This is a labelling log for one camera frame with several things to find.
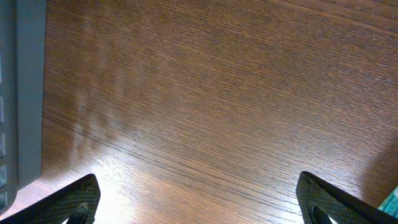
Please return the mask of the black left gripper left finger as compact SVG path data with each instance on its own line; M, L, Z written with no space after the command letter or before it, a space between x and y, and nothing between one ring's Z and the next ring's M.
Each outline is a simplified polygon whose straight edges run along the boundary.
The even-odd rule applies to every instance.
M88 174L39 202L1 220L1 224L92 224L100 202L97 178Z

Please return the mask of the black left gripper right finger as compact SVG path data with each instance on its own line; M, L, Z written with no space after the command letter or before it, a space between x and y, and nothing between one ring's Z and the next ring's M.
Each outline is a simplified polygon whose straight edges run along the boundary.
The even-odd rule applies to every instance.
M305 223L394 223L395 218L316 175L303 171L296 196Z

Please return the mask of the green tissue pack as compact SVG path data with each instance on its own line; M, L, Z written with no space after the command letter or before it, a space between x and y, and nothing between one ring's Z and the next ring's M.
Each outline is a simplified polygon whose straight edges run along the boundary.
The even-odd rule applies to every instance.
M394 218L398 217L398 186L383 200L378 209Z

